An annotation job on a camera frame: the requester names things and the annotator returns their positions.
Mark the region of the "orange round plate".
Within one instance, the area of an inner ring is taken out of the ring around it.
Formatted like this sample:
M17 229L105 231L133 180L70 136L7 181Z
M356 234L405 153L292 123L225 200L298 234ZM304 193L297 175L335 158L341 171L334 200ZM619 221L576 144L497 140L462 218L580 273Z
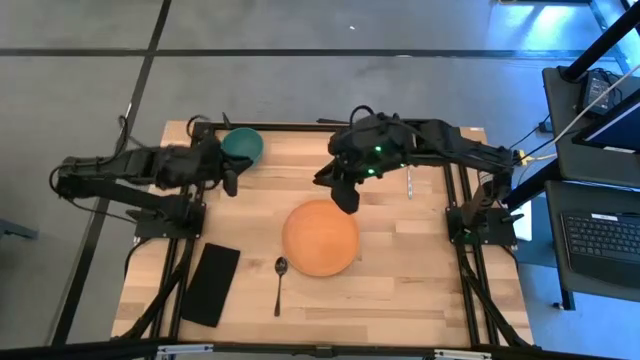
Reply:
M332 201L311 200L286 218L282 248L299 272L313 277L333 276L349 267L358 255L359 226L354 216Z

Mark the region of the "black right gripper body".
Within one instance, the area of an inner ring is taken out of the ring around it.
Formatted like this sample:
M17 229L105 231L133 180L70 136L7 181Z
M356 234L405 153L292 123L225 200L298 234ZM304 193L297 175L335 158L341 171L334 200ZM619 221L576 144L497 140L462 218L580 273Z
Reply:
M385 172L404 167L413 149L413 130L396 114L384 113L369 115L338 130L328 145L336 177L343 181L381 178Z

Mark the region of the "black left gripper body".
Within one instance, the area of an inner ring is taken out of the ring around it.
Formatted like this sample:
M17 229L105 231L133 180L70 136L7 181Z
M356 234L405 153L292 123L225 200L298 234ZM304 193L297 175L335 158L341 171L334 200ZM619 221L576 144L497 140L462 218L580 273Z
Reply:
M218 184L224 172L221 142L215 136L204 138L194 147L167 146L156 153L153 183L161 189L192 185L201 181Z

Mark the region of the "black cloth napkin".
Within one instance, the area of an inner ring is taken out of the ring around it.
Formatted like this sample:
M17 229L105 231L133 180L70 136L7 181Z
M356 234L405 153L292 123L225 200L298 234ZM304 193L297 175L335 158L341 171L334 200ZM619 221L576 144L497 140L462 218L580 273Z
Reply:
M216 327L236 272L241 252L206 244L181 305L181 317Z

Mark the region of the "black power adapter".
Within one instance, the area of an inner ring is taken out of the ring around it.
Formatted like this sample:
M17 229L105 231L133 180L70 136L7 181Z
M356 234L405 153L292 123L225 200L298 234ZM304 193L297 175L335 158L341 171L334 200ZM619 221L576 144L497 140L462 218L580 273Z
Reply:
M602 93L606 91L609 86L614 84L619 78L619 75L603 68L596 68L594 70L591 70L583 80L580 93L579 112L583 111L592 102L594 102ZM585 113L585 117L598 118L604 116L622 99L623 93L620 89L615 88L613 90L610 90Z

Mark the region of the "silver frame bracket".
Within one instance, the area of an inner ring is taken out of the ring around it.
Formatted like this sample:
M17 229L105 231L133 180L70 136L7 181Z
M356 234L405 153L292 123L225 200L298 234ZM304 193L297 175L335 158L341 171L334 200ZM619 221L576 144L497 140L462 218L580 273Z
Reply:
M171 360L178 355L211 353L213 351L213 344L173 344L159 346L156 355L163 360Z
M491 353L470 350L435 349L433 360L493 360Z

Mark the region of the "black laptop keyboard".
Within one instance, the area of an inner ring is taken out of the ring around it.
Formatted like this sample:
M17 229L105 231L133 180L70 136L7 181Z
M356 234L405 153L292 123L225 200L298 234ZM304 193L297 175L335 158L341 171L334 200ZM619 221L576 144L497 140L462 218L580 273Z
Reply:
M560 219L573 272L640 289L640 214L562 212Z

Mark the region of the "teal bowl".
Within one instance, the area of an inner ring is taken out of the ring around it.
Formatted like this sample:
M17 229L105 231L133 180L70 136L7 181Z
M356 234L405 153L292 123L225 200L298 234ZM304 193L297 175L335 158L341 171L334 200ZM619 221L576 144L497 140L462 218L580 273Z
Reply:
M230 155L248 157L253 161L253 166L256 166L263 155L264 140L254 129L237 128L223 138L222 149Z

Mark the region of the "dark metal spoon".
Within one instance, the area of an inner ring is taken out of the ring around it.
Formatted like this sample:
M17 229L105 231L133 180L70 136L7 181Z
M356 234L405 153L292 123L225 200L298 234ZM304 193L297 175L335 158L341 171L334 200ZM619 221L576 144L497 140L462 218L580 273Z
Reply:
M277 296L276 302L274 306L274 316L279 317L281 313L281 288L282 288L282 277L286 274L288 270L288 261L285 257L279 257L274 264L274 270L278 276L278 288L277 288Z

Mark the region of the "black aluminium table frame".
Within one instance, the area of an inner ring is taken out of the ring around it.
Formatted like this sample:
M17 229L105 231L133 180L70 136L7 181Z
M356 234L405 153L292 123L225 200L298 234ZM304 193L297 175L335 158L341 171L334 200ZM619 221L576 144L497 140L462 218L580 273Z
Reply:
M189 253L197 264L206 244L241 252L216 327L181 319L185 293L178 286L154 326L153 337L213 344L217 351L310 353L422 353L428 348L467 348L497 343L494 325L460 275L458 253L448 236L445 211L476 188L471 170L411 168L369 180L359 191L361 236L354 262L331 277L290 269L282 277L281 313L274 316L282 255L281 232L297 206L325 199L314 173L330 159L333 127L261 123L265 142L258 165L244 173L239 192L201 195L207 214Z

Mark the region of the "black side desk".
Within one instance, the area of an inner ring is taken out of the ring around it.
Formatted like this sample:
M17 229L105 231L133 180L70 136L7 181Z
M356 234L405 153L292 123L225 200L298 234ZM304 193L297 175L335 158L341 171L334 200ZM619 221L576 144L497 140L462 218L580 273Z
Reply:
M562 235L564 211L640 210L640 155L578 145L564 135L556 144L554 161L559 174L544 182L551 232L566 310L575 292L640 302L640 289L609 284L573 272Z

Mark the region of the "black diagonal pole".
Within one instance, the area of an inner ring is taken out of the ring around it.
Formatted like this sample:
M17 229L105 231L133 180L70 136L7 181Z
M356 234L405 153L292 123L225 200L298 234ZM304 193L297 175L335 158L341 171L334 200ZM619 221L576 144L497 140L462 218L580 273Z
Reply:
M624 36L640 24L640 2L633 4L569 67L561 71L566 81L578 80Z

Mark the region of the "black monitor screen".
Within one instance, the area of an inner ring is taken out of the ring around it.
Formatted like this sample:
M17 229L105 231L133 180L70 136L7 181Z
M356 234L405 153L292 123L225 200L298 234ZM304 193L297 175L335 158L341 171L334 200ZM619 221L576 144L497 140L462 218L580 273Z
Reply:
M572 142L601 149L640 153L640 88L604 117L581 130Z

